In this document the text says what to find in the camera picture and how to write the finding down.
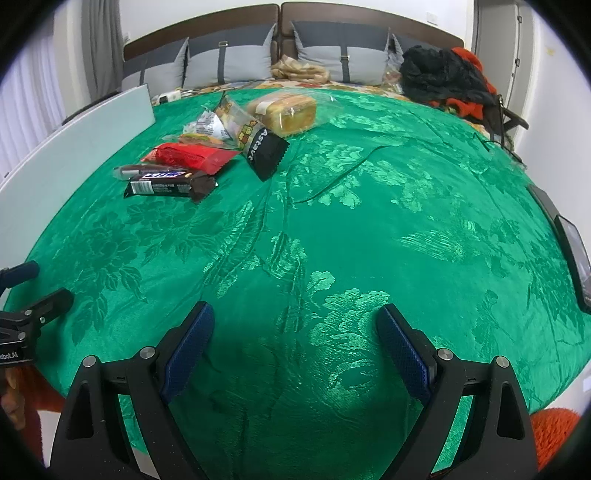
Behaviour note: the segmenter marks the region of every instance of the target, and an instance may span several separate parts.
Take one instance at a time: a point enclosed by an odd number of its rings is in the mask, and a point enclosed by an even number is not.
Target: orange fabric
[[[466,50],[465,48],[454,47],[454,48],[452,48],[452,52],[459,55],[464,60],[467,60],[470,63],[472,63],[472,65],[474,65],[482,73],[482,64],[480,63],[480,60],[478,60],[478,57],[476,55],[474,55],[471,51]],[[496,95],[496,88],[492,84],[489,83],[489,81],[487,80],[486,77],[484,77],[484,80],[486,82],[486,88],[488,89],[488,91],[490,93],[492,93],[493,95]],[[456,98],[448,98],[446,100],[445,104],[447,106],[454,107],[457,110],[458,116],[461,116],[461,117],[473,116],[474,118],[477,118],[478,120],[482,120],[484,118],[483,106],[479,103],[462,102],[461,100],[458,100]],[[434,106],[434,107],[439,107],[439,106],[441,106],[441,103],[437,102],[437,101],[433,101],[433,102],[429,102],[429,105]]]
[[[538,469],[542,470],[572,433],[580,416],[566,408],[548,408],[531,415]]]
[[[66,399],[55,390],[33,365],[18,367],[18,385],[25,401],[36,410],[60,413]]]
[[[61,413],[65,399],[47,382],[36,367],[29,365],[10,370],[16,381],[15,388],[20,398],[24,399],[25,426],[20,430],[20,434],[33,454],[43,461],[41,419],[37,411],[48,410]]]

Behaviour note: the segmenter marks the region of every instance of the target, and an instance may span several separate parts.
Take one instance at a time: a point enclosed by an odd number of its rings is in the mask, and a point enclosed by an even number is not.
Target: screw
[[[440,348],[437,351],[437,356],[441,360],[451,360],[453,358],[453,352],[449,348]]]
[[[82,360],[82,365],[85,367],[92,367],[96,363],[96,357],[94,355],[89,355]]]
[[[504,356],[498,356],[496,357],[496,364],[501,368],[507,368],[509,366],[509,360]]]
[[[145,346],[139,351],[139,355],[141,358],[152,358],[156,353],[156,349],[153,346]]]

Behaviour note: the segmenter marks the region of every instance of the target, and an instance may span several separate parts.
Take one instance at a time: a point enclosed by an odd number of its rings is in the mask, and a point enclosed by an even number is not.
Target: bread loaf
[[[271,99],[265,97],[248,103],[246,111],[273,133],[287,137],[314,126],[316,100],[312,97],[288,92],[278,93]]]

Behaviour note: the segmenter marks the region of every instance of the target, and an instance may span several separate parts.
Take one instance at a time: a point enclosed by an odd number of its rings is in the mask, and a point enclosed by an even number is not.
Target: clothes pile
[[[483,108],[497,103],[496,89],[482,74],[478,57],[464,48],[412,47],[404,53],[400,73],[411,100],[454,108],[463,118],[482,121]]]

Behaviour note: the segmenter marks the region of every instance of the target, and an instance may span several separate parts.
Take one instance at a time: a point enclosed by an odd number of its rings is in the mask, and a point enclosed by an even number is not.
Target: headboard
[[[281,54],[297,58],[292,21],[333,21],[389,27],[394,34],[416,38],[440,48],[463,47],[461,38],[430,25],[372,8],[321,2],[287,2],[281,6]]]
[[[363,23],[389,27],[395,34],[416,38],[436,47],[464,46],[462,39],[451,33],[372,8],[321,2],[287,2],[282,4],[281,9],[277,4],[253,5],[183,20],[128,43],[123,50],[123,57],[129,60],[181,38],[197,37],[245,25],[276,23],[278,27],[275,28],[271,42],[272,61],[276,62],[282,54],[297,58],[294,31],[291,26],[293,20]]]
[[[251,7],[222,10],[220,12],[201,15],[200,17],[189,18],[140,37],[125,46],[123,49],[123,58],[124,60],[132,59],[142,53],[146,53],[172,41],[180,40],[181,38],[198,37],[220,30],[244,27],[246,25],[273,23],[279,25],[279,5],[276,4],[253,5]],[[278,32],[279,28],[275,27],[273,41],[271,42],[271,58],[273,62],[277,61],[279,56]]]

